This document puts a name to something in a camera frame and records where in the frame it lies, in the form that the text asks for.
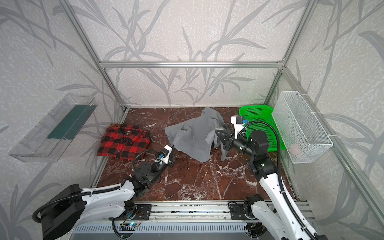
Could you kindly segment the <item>grey long sleeve shirt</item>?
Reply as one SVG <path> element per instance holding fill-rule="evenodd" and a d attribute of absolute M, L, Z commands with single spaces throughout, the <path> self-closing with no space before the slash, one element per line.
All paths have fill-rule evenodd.
<path fill-rule="evenodd" d="M 218 139 L 216 130 L 226 130 L 227 125 L 221 114 L 212 108 L 204 108 L 197 118 L 165 128 L 166 136 L 172 147 L 199 161 L 210 159 L 211 148 L 221 148 L 221 160 L 225 161 L 228 151 Z"/>

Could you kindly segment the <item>green plastic basket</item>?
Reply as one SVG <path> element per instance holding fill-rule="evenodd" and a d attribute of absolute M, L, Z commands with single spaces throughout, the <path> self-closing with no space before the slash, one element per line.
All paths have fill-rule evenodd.
<path fill-rule="evenodd" d="M 241 107 L 239 109 L 239 115 L 244 116 L 245 119 L 248 120 L 249 122 L 262 121 L 262 122 L 265 122 L 265 123 L 271 125 L 279 135 L 279 139 L 280 139 L 280 143 L 281 143 L 281 150 L 286 150 L 286 146 L 285 146 L 285 144 L 281 138 L 280 132 L 279 132 L 277 125 L 275 123 L 275 120 L 272 116 L 273 111 L 274 111 L 274 109 L 270 106 L 267 106 L 267 105 L 244 106 L 244 107 Z M 251 125 L 246 131 L 247 139 L 249 138 L 249 136 L 251 135 L 251 133 L 254 130 L 261 130 L 267 134 L 268 141 L 270 143 L 269 148 L 268 148 L 269 152 L 277 152 L 278 151 L 276 136 L 275 136 L 274 132 L 269 127 L 267 127 L 263 124 L 260 124 L 260 123 Z"/>

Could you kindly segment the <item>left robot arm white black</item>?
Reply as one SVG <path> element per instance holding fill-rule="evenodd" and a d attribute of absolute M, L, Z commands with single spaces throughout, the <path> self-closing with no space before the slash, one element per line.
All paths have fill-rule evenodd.
<path fill-rule="evenodd" d="M 167 167 L 175 162 L 175 148 L 168 145 L 159 152 L 147 149 L 139 155 L 146 153 L 153 154 L 155 162 L 142 162 L 138 168 L 133 168 L 134 175 L 122 183 L 90 189 L 81 189 L 78 184 L 70 185 L 35 210 L 32 219 L 41 224 L 43 239 L 59 239 L 85 223 L 133 218 L 138 212 L 135 199 L 149 192 Z"/>

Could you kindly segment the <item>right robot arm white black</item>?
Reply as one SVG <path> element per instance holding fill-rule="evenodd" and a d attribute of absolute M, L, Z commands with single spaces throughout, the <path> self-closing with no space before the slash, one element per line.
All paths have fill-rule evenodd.
<path fill-rule="evenodd" d="M 268 207 L 261 196 L 245 200 L 248 218 L 259 220 L 276 240 L 325 240 L 301 213 L 287 191 L 281 177 L 281 166 L 275 165 L 268 155 L 269 141 L 265 132 L 255 130 L 245 139 L 236 139 L 227 130 L 215 131 L 225 150 L 235 149 L 248 156 L 248 168 L 255 175 L 261 187 L 268 194 L 276 212 Z"/>

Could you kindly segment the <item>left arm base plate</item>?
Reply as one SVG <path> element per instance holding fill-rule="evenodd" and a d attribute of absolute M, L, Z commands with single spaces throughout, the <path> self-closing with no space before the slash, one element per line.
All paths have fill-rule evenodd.
<path fill-rule="evenodd" d="M 151 204 L 138 204 L 135 206 L 128 206 L 122 214 L 115 221 L 147 221 L 151 214 Z"/>

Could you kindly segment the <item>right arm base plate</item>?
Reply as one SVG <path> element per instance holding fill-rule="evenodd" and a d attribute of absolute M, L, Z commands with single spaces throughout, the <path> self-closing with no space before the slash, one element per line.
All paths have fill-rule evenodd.
<path fill-rule="evenodd" d="M 254 220 L 254 218 L 248 216 L 248 206 L 245 203 L 229 202 L 228 208 L 231 220 Z"/>

